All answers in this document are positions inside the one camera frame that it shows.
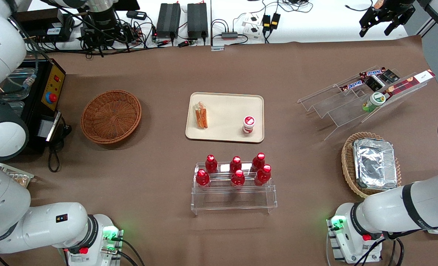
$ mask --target clear acrylic stand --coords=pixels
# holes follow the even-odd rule
[[[380,67],[374,66],[371,69],[367,69],[366,71],[372,71],[375,69],[380,69]],[[401,74],[397,70],[391,69],[391,71],[395,73],[398,77],[401,77]],[[402,79],[399,79],[396,82],[384,86],[377,92],[383,92],[390,86],[393,86],[401,82],[402,80],[411,78],[415,75],[416,73],[414,72],[406,77],[403,77]],[[417,84],[416,86],[413,86],[409,89],[406,89],[405,91],[402,91],[392,96],[382,106],[377,107],[371,113],[367,113],[366,111],[363,111],[362,105],[368,100],[371,94],[373,94],[373,91],[366,84],[354,87],[352,89],[348,89],[346,91],[340,91],[339,88],[340,86],[350,84],[359,79],[360,76],[355,75],[340,83],[334,84],[314,94],[306,96],[298,101],[298,103],[301,103],[304,106],[306,111],[310,111],[311,109],[313,109],[320,116],[320,118],[324,118],[325,116],[329,116],[331,118],[336,127],[324,139],[324,141],[330,138],[330,136],[334,133],[345,131],[359,125],[360,123],[365,122],[371,116],[374,116],[374,114],[380,111],[382,108],[385,108],[386,106],[400,100],[408,94],[426,86],[426,84],[430,80],[429,79],[428,81]]]
[[[218,172],[209,174],[211,187],[198,187],[196,174],[199,169],[205,169],[205,163],[197,163],[194,170],[191,192],[191,210],[237,210],[237,209],[268,209],[268,213],[278,207],[276,187],[273,178],[264,185],[255,185],[256,172],[251,172],[251,161],[242,162],[245,184],[242,187],[231,187],[229,173],[230,162],[219,162]]]

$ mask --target sticker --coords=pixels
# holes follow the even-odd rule
[[[46,32],[47,35],[60,35],[61,29],[60,28],[51,28],[48,29]]]
[[[68,214],[58,215],[56,216],[56,223],[64,222],[68,220]]]
[[[432,79],[434,76],[429,71],[424,71],[422,73],[419,73],[418,75],[414,76],[414,78],[419,81],[420,83],[423,83],[427,81],[428,79]]]

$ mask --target wicker basket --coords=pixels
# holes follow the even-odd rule
[[[379,135],[375,135],[369,132],[359,132],[351,135],[344,144],[344,148],[342,148],[342,170],[344,171],[344,177],[350,188],[357,193],[362,198],[366,198],[370,195],[377,194],[381,192],[380,190],[361,188],[356,182],[355,175],[355,163],[354,163],[354,149],[353,143],[354,141],[362,138],[373,138],[382,140]],[[401,171],[400,164],[398,163],[398,159],[395,157],[395,166],[396,166],[396,177],[398,187],[401,185]]]
[[[138,126],[142,107],[126,91],[107,91],[92,99],[81,117],[82,133],[99,144],[111,144],[128,137]]]

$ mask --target black box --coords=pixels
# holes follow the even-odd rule
[[[188,4],[188,36],[194,39],[209,37],[206,3]]]
[[[180,27],[181,7],[176,4],[161,4],[156,33],[158,38],[176,38]]]

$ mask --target red bottle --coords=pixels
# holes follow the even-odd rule
[[[263,168],[258,169],[257,175],[255,176],[255,184],[263,185],[267,183],[271,178],[271,166],[269,164],[265,164]]]
[[[237,170],[230,178],[231,187],[241,187],[245,183],[245,176],[242,170]]]
[[[207,155],[206,158],[206,171],[209,174],[217,173],[217,160],[214,158],[214,155]]]
[[[256,172],[258,169],[263,168],[265,165],[265,154],[259,153],[253,160],[251,161],[250,172]]]
[[[240,157],[235,156],[230,162],[229,173],[235,173],[237,170],[242,170],[242,161]]]
[[[210,187],[211,186],[211,178],[209,174],[204,171],[204,169],[199,169],[196,175],[196,183],[198,187]]]

